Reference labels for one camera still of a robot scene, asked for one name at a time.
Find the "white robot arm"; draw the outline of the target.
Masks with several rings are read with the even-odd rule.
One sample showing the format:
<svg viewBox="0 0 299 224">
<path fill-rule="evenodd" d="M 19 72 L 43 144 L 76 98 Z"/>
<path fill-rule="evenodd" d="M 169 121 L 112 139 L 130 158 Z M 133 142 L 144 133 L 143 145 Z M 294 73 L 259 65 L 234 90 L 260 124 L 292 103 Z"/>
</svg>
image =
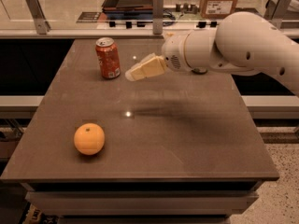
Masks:
<svg viewBox="0 0 299 224">
<path fill-rule="evenodd" d="M 250 12 L 229 15 L 215 28 L 164 36 L 162 54 L 151 53 L 125 76 L 130 81 L 205 68 L 218 73 L 264 73 L 299 95 L 299 44 L 264 18 Z"/>
</svg>

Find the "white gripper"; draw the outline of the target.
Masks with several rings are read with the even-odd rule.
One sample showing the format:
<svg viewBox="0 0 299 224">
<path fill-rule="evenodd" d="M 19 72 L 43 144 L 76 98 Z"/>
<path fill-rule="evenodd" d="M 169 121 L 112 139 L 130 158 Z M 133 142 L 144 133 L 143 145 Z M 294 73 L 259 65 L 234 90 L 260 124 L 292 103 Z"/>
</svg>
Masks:
<svg viewBox="0 0 299 224">
<path fill-rule="evenodd" d="M 188 35 L 188 32 L 164 32 L 164 44 L 162 45 L 162 55 L 164 58 L 152 52 L 126 71 L 125 77 L 129 81 L 157 77 L 165 73 L 167 66 L 175 72 L 190 71 L 191 68 L 186 62 L 184 51 Z"/>
</svg>

